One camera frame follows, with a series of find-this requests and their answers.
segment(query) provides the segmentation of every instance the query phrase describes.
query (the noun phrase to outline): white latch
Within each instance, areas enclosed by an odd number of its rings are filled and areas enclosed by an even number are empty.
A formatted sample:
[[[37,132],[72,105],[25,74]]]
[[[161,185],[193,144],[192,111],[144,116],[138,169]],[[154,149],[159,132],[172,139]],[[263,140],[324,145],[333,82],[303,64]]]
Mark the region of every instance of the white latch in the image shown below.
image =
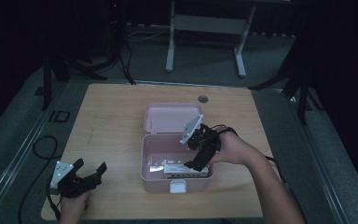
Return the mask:
[[[170,193],[186,193],[186,181],[181,180],[172,180],[170,183]]]

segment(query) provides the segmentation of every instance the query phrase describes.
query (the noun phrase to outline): box lid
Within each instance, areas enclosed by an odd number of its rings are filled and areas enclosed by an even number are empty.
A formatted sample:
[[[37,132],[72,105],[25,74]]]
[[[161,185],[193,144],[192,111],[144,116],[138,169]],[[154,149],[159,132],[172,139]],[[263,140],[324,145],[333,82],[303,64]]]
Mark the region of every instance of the box lid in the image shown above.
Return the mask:
[[[146,107],[144,129],[148,133],[182,133],[199,115],[202,110],[197,103],[151,103]]]

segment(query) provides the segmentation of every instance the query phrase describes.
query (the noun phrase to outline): wooden table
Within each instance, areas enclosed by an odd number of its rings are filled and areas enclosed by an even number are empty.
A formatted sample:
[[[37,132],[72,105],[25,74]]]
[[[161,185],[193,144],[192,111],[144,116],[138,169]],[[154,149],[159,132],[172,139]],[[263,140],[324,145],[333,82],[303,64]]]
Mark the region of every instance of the wooden table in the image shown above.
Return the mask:
[[[103,183],[90,197],[85,219],[158,219],[262,217],[255,184],[241,165],[218,163],[205,191],[148,193],[141,169],[145,108],[149,103],[201,104],[205,124],[226,124],[240,137],[271,156],[269,143],[251,92],[243,88],[91,84],[62,161],[82,158],[80,176],[94,174],[103,161]],[[55,219],[48,203],[43,219]]]

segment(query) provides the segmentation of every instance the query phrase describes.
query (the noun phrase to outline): desk leg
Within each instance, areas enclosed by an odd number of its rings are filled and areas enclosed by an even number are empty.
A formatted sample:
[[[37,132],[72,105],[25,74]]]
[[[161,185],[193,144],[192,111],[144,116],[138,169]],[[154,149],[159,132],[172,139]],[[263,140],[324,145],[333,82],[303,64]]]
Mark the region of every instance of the desk leg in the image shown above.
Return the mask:
[[[165,65],[165,70],[167,72],[171,72],[173,70],[173,55],[175,53],[175,43],[173,41],[173,37],[175,34],[174,20],[175,20],[175,1],[172,0],[171,1],[170,45],[168,46],[167,63]]]
[[[251,27],[254,14],[255,14],[255,7],[252,7],[248,19],[246,20],[246,23],[243,25],[243,32],[241,34],[240,45],[234,48],[235,60],[237,61],[237,67],[238,67],[238,75],[240,77],[246,77],[245,66],[243,65],[242,51],[243,51],[243,46],[245,45],[246,37],[249,34],[249,28]]]

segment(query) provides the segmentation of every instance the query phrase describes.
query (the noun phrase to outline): pink box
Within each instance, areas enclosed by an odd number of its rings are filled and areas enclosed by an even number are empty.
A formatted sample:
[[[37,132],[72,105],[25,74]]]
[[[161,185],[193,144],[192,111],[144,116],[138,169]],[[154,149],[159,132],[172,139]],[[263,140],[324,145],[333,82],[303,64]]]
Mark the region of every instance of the pink box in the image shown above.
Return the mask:
[[[202,114],[195,103],[152,103],[146,107],[142,144],[141,178],[148,192],[186,193],[204,190],[213,176],[213,167],[202,178],[164,179],[164,164],[192,161],[198,151],[181,144],[184,126]]]

